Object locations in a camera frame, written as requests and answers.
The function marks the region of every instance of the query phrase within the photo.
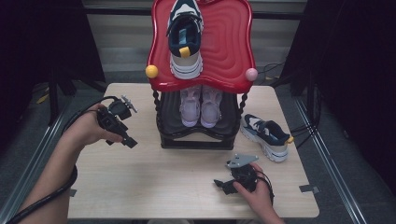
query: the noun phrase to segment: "ball knob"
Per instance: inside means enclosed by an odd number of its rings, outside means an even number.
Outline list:
[[[158,76],[158,68],[155,65],[149,65],[146,67],[146,76],[149,78],[155,78]]]
[[[249,68],[246,71],[245,76],[247,77],[247,80],[254,81],[254,80],[256,80],[258,74],[259,73],[257,72],[257,70],[255,68]]]

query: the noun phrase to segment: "hand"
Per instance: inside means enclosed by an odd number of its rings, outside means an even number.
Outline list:
[[[121,142],[122,136],[108,132],[99,126],[96,111],[101,107],[105,106],[97,104],[90,107],[87,110],[88,112],[85,112],[64,132],[61,140],[73,143],[75,147],[81,149],[100,139],[117,143]]]
[[[255,162],[250,164],[257,172],[257,176],[264,178],[262,168]],[[233,186],[247,201],[250,208],[264,221],[264,223],[284,223],[277,215],[271,204],[270,190],[264,181],[258,179],[256,189],[253,192],[247,191],[240,183],[234,181]]]

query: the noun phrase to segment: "sneaker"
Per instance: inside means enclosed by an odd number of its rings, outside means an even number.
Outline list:
[[[219,107],[222,99],[222,91],[209,86],[203,86],[202,98],[201,124],[206,128],[213,128],[221,119]]]
[[[194,126],[200,115],[201,85],[188,87],[180,91],[180,116],[181,122],[186,127]]]
[[[203,29],[204,21],[195,0],[176,0],[166,32],[175,77],[192,79],[201,74],[203,61],[199,49]]]
[[[271,161],[284,161],[288,157],[288,144],[293,142],[293,137],[284,133],[274,121],[246,114],[241,119],[241,132],[262,145],[262,151]]]

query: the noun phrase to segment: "red tray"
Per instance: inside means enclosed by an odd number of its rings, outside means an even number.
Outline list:
[[[159,73],[149,78],[156,91],[179,91],[204,84],[230,93],[245,93],[253,82],[246,71],[255,68],[250,46],[252,13],[246,0],[197,0],[204,19],[201,55],[204,62],[200,76],[183,80],[170,70],[170,51],[166,29],[175,0],[156,0],[151,10],[154,37],[148,65],[157,66]]]

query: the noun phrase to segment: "wooden table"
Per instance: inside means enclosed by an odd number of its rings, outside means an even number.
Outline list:
[[[110,84],[106,95],[125,94],[138,112],[123,121],[138,145],[109,146],[99,141],[86,147],[78,159],[78,180],[72,189],[69,218],[254,218],[239,194],[225,195],[213,180],[231,180],[226,161],[235,153],[257,155],[275,194],[274,208],[281,217],[316,217],[318,205],[307,185],[304,167],[294,144],[281,162],[269,161],[259,144],[238,133],[233,150],[163,149],[160,145],[149,84]],[[252,87],[245,112],[272,119],[289,133],[276,94],[271,87]],[[214,141],[201,133],[188,139]]]

